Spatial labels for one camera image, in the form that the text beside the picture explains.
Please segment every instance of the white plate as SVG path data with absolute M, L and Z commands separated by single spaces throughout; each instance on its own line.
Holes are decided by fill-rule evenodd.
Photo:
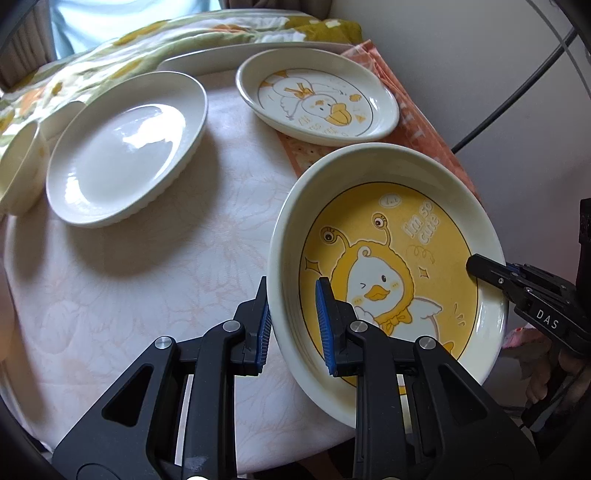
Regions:
M 53 152 L 57 141 L 60 139 L 62 133 L 66 131 L 68 125 L 70 125 L 76 115 L 84 110 L 85 107 L 86 104 L 84 102 L 74 100 L 43 119 L 40 123 L 41 133 L 47 141 L 47 146 L 50 152 Z
M 283 205 L 267 272 L 275 337 L 302 389 L 355 427 L 355 388 L 331 377 L 320 354 L 313 290 L 321 275 L 330 277 L 337 299 L 393 336 L 439 336 L 483 383 L 501 348 L 508 305 L 497 288 L 466 273 L 474 253 L 504 263 L 480 203 L 425 155 L 372 143 L 312 165 Z
M 99 227 L 137 212 L 185 168 L 204 131 L 207 96 L 176 72 L 111 88 L 64 131 L 47 171 L 47 198 L 67 223 Z
M 398 124 L 398 104 L 379 78 L 327 51 L 264 51 L 240 66 L 236 85 L 265 123 L 317 145 L 378 140 Z
M 244 43 L 242 45 L 226 45 L 225 47 L 208 48 L 193 51 L 177 57 L 163 60 L 156 70 L 181 72 L 198 77 L 209 73 L 236 70 L 244 61 L 253 55 L 273 48 L 318 48 L 341 54 L 351 48 L 350 44 L 327 41 L 290 41 Z

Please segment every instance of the yellow bow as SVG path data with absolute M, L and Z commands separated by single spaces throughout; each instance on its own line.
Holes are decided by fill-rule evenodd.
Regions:
M 299 90 L 295 90 L 293 88 L 285 87 L 283 90 L 286 92 L 293 93 L 295 97 L 298 97 L 300 100 L 303 100 L 310 95 L 314 95 L 314 90 L 309 89 L 308 87 L 304 87 L 303 83 L 297 84 Z
M 392 332 L 394 331 L 394 327 L 396 327 L 396 325 L 398 325 L 399 323 L 412 323 L 413 321 L 407 309 L 404 309 L 398 315 L 393 315 L 390 318 L 382 319 L 380 317 L 382 317 L 382 315 L 376 317 L 375 321 L 388 336 L 392 334 Z

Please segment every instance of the black cable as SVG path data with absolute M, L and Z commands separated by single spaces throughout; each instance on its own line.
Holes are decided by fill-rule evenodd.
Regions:
M 534 11 L 540 16 L 540 18 L 544 21 L 544 23 L 548 26 L 548 28 L 552 31 L 552 33 L 554 34 L 554 36 L 556 38 L 558 38 L 558 41 L 560 42 L 560 44 L 562 45 L 562 47 L 564 48 L 564 51 L 566 52 L 566 54 L 569 56 L 570 58 L 570 62 L 573 64 L 574 69 L 577 71 L 577 75 L 579 75 L 579 79 L 581 80 L 581 82 L 583 83 L 583 87 L 585 88 L 585 91 L 587 92 L 587 96 L 589 97 L 589 100 L 591 100 L 591 89 L 589 89 L 589 85 L 587 84 L 587 80 L 585 79 L 585 76 L 583 75 L 583 72 L 581 72 L 581 68 L 579 67 L 579 64 L 577 63 L 577 61 L 574 59 L 574 55 L 572 54 L 572 52 L 569 49 L 569 46 L 564 42 L 564 39 L 560 36 L 560 33 L 558 33 L 558 30 L 556 30 L 556 27 L 552 24 L 552 22 L 550 20 L 548 20 L 548 17 L 546 17 L 544 15 L 544 13 L 542 12 L 542 10 L 540 9 L 540 7 L 538 7 L 534 0 L 525 0 L 531 8 L 534 9 Z
M 573 28 L 568 35 L 564 38 L 564 44 L 566 46 L 570 46 L 570 44 L 577 38 L 577 32 Z M 554 63 L 562 56 L 564 53 L 564 46 L 559 45 L 556 50 L 554 50 L 550 56 L 539 66 L 539 68 L 521 85 L 507 100 L 505 100 L 502 105 L 497 108 L 494 112 L 492 112 L 486 120 L 484 120 L 480 125 L 478 125 L 474 130 L 472 130 L 467 136 L 465 136 L 462 140 L 460 140 L 455 147 L 452 148 L 452 153 L 458 153 L 462 148 L 464 148 L 468 143 L 474 140 L 478 135 L 480 135 L 484 130 L 486 130 L 492 123 L 499 118 L 503 113 L 505 113 L 517 100 L 525 95 L 525 93 L 542 77 L 544 73 L 546 73 Z

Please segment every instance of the orange placemat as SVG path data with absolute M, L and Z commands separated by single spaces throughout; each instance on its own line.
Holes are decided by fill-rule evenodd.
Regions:
M 456 156 L 414 104 L 372 41 L 368 40 L 356 45 L 342 55 L 374 72 L 398 102 L 400 108 L 398 126 L 381 141 L 412 148 L 431 157 L 450 170 L 478 198 L 474 184 Z M 302 142 L 280 132 L 277 134 L 298 176 L 302 175 L 314 162 L 336 150 L 335 147 L 321 147 Z

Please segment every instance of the cartoon snail hat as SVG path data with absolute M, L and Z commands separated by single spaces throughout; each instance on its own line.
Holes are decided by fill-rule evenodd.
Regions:
M 408 306 L 414 297 L 414 282 L 406 263 L 391 247 L 392 236 L 388 229 L 388 220 L 381 213 L 375 213 L 372 217 L 374 226 L 383 230 L 386 234 L 386 243 L 359 240 L 351 245 L 349 240 L 343 232 L 329 226 L 324 227 L 320 231 L 322 240 L 327 244 L 334 244 L 337 238 L 343 242 L 345 251 L 337 260 L 337 264 L 330 276 L 330 284 L 332 286 L 335 298 L 338 300 L 347 299 L 347 284 L 349 280 L 349 272 L 354 263 L 361 257 L 377 257 L 385 261 L 398 275 L 402 278 L 404 284 L 404 292 L 400 301 L 394 308 L 385 312 L 374 320 L 379 327 L 390 335 L 394 331 L 394 327 L 400 322 L 411 323 L 412 317 L 408 312 Z

